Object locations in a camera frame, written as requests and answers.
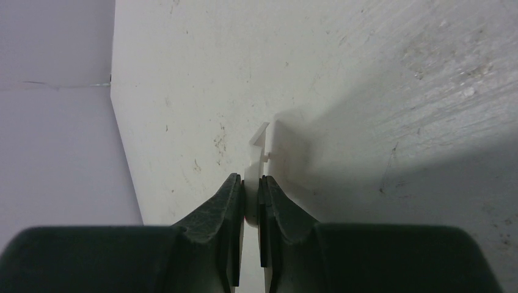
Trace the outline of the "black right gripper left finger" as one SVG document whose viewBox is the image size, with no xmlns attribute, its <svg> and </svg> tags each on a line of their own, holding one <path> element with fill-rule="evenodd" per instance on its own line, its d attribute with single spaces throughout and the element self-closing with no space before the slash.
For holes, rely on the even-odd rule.
<svg viewBox="0 0 518 293">
<path fill-rule="evenodd" d="M 1 255 L 2 292 L 234 292 L 244 191 L 233 173 L 171 226 L 43 226 Z"/>
</svg>

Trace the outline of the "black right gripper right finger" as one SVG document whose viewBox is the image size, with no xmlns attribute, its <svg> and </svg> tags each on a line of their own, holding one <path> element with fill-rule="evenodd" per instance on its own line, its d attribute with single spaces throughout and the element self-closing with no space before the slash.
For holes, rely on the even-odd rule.
<svg viewBox="0 0 518 293">
<path fill-rule="evenodd" d="M 271 176 L 258 190 L 266 292 L 501 292 L 477 243 L 447 226 L 321 223 Z"/>
</svg>

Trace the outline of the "white battery cover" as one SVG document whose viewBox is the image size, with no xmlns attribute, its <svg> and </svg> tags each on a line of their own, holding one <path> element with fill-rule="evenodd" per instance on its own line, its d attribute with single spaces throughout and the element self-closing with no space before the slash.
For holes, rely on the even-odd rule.
<svg viewBox="0 0 518 293">
<path fill-rule="evenodd" d="M 249 166 L 244 171 L 245 211 L 244 217 L 248 225 L 258 226 L 258 190 L 263 176 L 264 164 L 269 155 L 265 154 L 266 129 L 269 122 L 264 122 L 248 143 Z"/>
</svg>

